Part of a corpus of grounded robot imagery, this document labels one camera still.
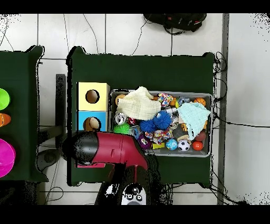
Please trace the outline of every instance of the dark green tabletop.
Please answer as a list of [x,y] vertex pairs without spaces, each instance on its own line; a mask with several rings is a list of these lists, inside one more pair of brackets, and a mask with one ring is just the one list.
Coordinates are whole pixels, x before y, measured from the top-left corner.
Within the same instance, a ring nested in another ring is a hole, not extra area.
[[0,88],[10,97],[9,106],[1,110],[11,122],[0,127],[0,138],[13,145],[16,159],[12,170],[2,180],[46,181],[35,167],[38,146],[37,62],[43,47],[32,46],[26,52],[0,51]]
[[[76,83],[106,82],[111,89],[136,89],[181,91],[213,94],[214,55],[202,57],[186,55],[123,56],[111,54],[86,54],[78,46],[70,52],[68,79],[72,78],[72,130],[76,123]],[[163,183],[210,184],[210,156],[165,157],[157,156]],[[111,165],[105,168],[82,169],[71,164],[72,184],[80,181],[102,182],[108,180]]]

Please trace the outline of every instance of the blue box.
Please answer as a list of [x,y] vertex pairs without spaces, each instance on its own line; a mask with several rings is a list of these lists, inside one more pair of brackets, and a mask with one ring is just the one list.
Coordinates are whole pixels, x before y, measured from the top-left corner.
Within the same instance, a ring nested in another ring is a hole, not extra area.
[[101,123],[101,132],[108,131],[108,112],[106,111],[79,111],[79,130],[83,130],[83,123],[88,117],[95,117]]

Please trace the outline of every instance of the black bag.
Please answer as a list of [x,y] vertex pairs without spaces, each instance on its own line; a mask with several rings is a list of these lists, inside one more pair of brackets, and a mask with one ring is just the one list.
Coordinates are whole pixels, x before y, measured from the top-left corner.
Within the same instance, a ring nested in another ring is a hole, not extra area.
[[167,33],[170,33],[167,30],[170,28],[195,32],[201,27],[202,21],[206,18],[206,13],[144,14],[144,17],[146,21],[163,25]]

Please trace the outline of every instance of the toy bin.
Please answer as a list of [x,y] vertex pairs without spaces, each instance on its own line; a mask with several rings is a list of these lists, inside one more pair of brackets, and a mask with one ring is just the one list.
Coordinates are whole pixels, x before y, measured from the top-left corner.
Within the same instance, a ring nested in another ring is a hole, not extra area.
[[[113,89],[110,92],[110,99],[109,99],[109,120],[108,120],[108,131],[113,132],[113,128],[116,125],[114,123],[114,116],[115,112],[117,110],[117,105],[115,104],[115,98],[120,94],[127,95],[129,92],[133,90],[116,90]],[[149,91],[150,94],[153,96],[156,96],[157,94],[161,93],[162,91]],[[210,115],[208,116],[207,120],[207,126],[206,126],[206,138],[202,142],[204,147],[201,151],[195,151],[192,148],[192,145],[190,146],[190,149],[182,152],[179,149],[176,149],[174,151],[168,150],[166,147],[158,148],[158,149],[150,149],[145,150],[145,154],[155,154],[156,156],[181,156],[181,157],[208,157],[211,154],[211,146],[212,146],[212,123],[213,123],[213,107],[214,107],[214,98],[211,94],[198,94],[193,92],[165,92],[169,95],[172,95],[173,97],[185,97],[190,98],[190,101],[194,101],[196,98],[201,97],[204,98],[206,101],[206,109],[211,111]],[[187,132],[184,132],[181,128],[181,125],[179,124],[176,129],[172,131],[173,137],[177,139],[183,134],[187,134]]]

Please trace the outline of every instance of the green spiky ball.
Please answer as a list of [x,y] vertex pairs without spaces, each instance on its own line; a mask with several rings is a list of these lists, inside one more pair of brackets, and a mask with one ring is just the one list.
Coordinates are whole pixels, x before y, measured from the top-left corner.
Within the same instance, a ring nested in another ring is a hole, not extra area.
[[116,125],[113,128],[113,132],[118,133],[118,134],[128,135],[129,134],[129,128],[130,128],[129,124],[124,123],[122,125]]

